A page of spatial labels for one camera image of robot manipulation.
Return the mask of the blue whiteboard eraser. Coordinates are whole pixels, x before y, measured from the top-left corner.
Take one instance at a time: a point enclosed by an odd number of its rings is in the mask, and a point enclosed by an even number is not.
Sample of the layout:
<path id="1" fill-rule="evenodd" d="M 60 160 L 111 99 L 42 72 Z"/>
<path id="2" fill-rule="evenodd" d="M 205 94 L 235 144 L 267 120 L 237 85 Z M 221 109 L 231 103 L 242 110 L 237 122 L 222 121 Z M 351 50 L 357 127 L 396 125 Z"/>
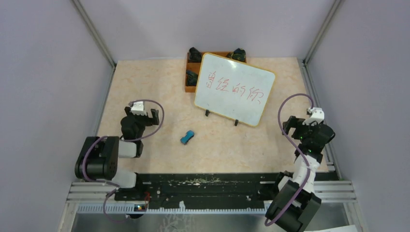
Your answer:
<path id="1" fill-rule="evenodd" d="M 192 130 L 186 132 L 186 134 L 180 139 L 181 143 L 186 145 L 190 139 L 195 136 L 195 133 Z"/>

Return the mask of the whiteboard with yellow frame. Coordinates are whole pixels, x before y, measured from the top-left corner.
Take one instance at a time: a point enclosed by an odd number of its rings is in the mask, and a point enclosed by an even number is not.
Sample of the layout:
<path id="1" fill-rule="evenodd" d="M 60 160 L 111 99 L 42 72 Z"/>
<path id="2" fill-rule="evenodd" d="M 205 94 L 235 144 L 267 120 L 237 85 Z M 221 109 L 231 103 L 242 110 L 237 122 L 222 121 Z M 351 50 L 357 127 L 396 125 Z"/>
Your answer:
<path id="1" fill-rule="evenodd" d="M 275 78 L 272 71 L 204 53 L 194 104 L 211 113 L 256 127 Z"/>

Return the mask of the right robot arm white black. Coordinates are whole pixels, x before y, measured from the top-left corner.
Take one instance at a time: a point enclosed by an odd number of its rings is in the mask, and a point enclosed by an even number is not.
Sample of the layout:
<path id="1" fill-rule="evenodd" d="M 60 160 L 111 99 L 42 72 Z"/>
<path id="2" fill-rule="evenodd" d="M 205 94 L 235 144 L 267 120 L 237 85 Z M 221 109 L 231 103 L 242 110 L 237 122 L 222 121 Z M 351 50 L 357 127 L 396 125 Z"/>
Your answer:
<path id="1" fill-rule="evenodd" d="M 306 124 L 295 116 L 283 122 L 282 133 L 289 140 L 300 141 L 295 150 L 295 171 L 279 173 L 264 224 L 276 224 L 287 232 L 303 232 L 321 206 L 314 191 L 316 171 L 323 159 L 322 150 L 336 134 L 322 122 Z"/>

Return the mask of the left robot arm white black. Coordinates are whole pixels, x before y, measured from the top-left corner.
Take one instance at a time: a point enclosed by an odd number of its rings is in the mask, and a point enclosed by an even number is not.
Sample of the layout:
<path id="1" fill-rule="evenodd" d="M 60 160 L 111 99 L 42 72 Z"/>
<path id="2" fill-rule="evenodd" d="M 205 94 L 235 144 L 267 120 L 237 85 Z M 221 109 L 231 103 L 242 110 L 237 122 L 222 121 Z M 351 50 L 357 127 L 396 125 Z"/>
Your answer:
<path id="1" fill-rule="evenodd" d="M 126 189 L 133 200 L 139 200 L 144 196 L 144 185 L 138 183 L 137 173 L 120 169 L 118 160 L 142 155 L 144 144 L 139 139 L 146 127 L 160 124 L 159 110 L 151 109 L 151 117 L 137 106 L 127 106 L 124 110 L 126 116 L 120 122 L 122 135 L 87 137 L 75 163 L 74 174 L 87 181 L 112 183 Z"/>

